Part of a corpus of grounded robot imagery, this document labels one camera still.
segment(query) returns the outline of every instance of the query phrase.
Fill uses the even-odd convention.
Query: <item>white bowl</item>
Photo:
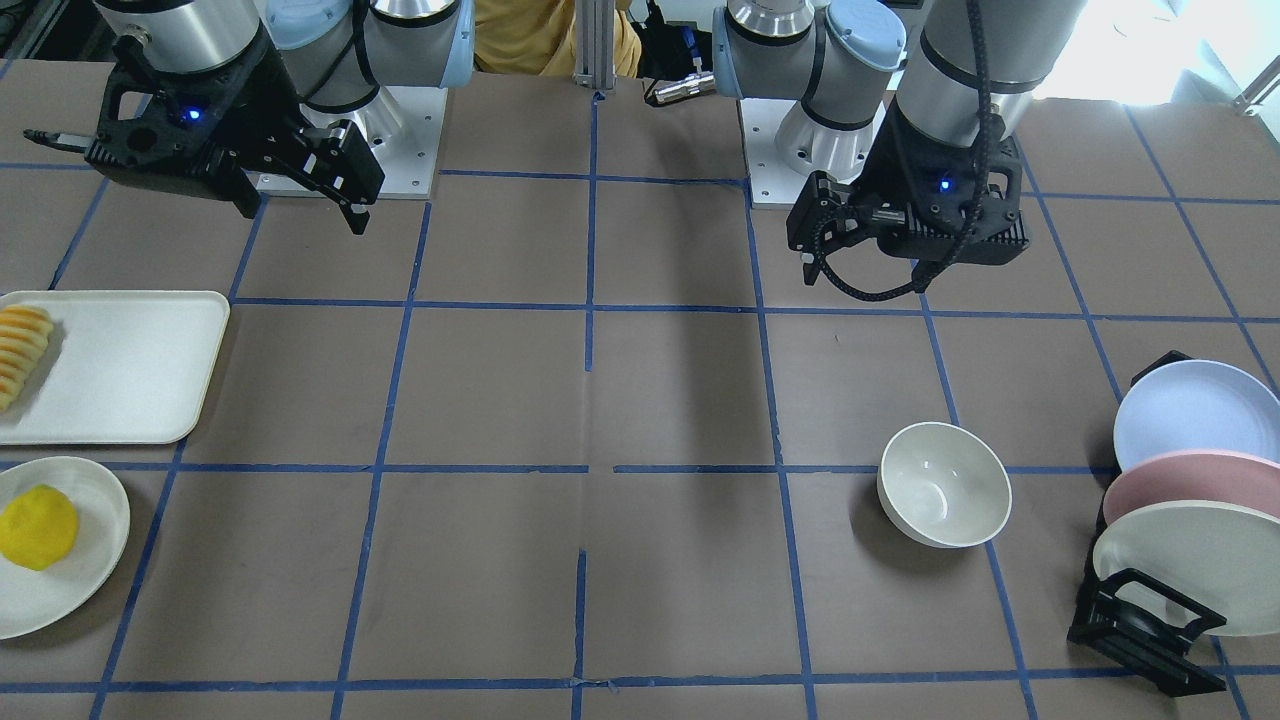
[[[1000,457],[969,430],[946,423],[899,430],[884,446],[876,489],[897,529],[933,547],[989,541],[1014,505]]]

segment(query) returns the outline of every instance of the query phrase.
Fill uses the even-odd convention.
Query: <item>metal pole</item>
[[[1244,88],[1244,92],[1238,95],[1235,100],[1231,101],[1231,108],[1235,109],[1238,115],[1254,115],[1257,114],[1257,106],[1262,104],[1263,100],[1280,87],[1280,55],[1276,55],[1275,60],[1262,70],[1249,87]]]
[[[573,81],[584,87],[613,91],[614,0],[576,0],[577,58]]]

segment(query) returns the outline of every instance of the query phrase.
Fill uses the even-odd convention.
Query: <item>white plate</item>
[[[1093,570],[1134,568],[1226,618],[1211,635],[1280,632],[1280,519],[1249,507],[1175,500],[1129,512],[1102,532]],[[1119,597],[1181,626],[1193,615],[1134,583]]]
[[[0,509],[35,486],[60,489],[79,515],[70,553],[44,571],[0,555],[0,639],[50,625],[84,603],[120,561],[129,498],[110,470],[82,457],[44,457],[0,473]]]
[[[1234,450],[1280,461],[1280,401],[1239,368],[1183,360],[1133,386],[1116,413],[1114,441],[1121,470],[1178,450]]]
[[[204,291],[10,292],[44,307],[49,350],[0,413],[0,445],[165,445],[196,427],[230,315]]]

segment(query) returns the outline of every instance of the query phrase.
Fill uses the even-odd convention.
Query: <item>white tray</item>
[[[207,291],[20,291],[49,350],[0,413],[0,445],[165,445],[196,427],[230,315]]]

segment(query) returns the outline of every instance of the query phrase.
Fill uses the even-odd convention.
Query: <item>pink plate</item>
[[[1229,450],[1179,450],[1121,473],[1106,497],[1107,524],[1157,502],[1208,500],[1280,518],[1280,465]]]

